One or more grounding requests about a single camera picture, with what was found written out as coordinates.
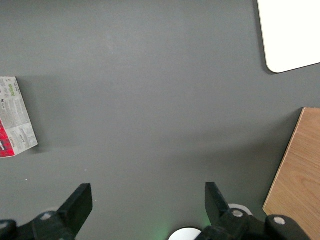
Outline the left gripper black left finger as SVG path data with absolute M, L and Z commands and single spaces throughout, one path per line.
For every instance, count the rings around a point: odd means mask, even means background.
M 56 211 L 45 211 L 24 225 L 0 221 L 2 240 L 75 240 L 93 209 L 92 187 L 82 183 Z

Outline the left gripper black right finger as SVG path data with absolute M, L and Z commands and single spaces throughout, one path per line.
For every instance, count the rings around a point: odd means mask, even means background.
M 205 210 L 210 226 L 197 240 L 309 240 L 300 225 L 285 215 L 269 215 L 260 221 L 238 207 L 229 207 L 214 182 L 205 183 Z

